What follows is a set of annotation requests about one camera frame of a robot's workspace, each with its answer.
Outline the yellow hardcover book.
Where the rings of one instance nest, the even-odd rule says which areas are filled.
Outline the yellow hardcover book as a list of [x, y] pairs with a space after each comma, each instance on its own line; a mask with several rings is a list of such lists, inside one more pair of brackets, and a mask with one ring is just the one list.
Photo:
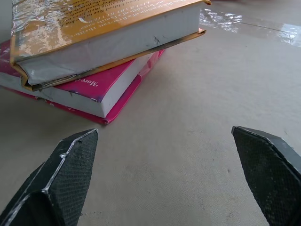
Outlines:
[[197, 38], [210, 0], [12, 0], [10, 64], [37, 91]]

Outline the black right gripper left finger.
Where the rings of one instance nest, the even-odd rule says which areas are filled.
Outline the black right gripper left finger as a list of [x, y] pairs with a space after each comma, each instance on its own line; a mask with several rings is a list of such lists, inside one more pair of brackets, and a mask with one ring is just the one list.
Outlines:
[[77, 226], [97, 142], [97, 129], [62, 139], [6, 205], [0, 226]]

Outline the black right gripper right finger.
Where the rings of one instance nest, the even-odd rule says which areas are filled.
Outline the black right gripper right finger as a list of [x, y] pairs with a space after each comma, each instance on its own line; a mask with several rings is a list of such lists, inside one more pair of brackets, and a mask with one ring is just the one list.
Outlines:
[[269, 226], [301, 226], [301, 156], [281, 137], [232, 127], [247, 184]]

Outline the pink hardcover book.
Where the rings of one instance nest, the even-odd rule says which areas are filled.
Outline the pink hardcover book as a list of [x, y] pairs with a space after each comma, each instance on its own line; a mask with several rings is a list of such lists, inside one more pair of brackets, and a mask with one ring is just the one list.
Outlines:
[[157, 51], [94, 75], [41, 91], [22, 87], [19, 73], [9, 64], [10, 42], [0, 44], [0, 87], [44, 100], [56, 108], [100, 124], [111, 123], [161, 57]]

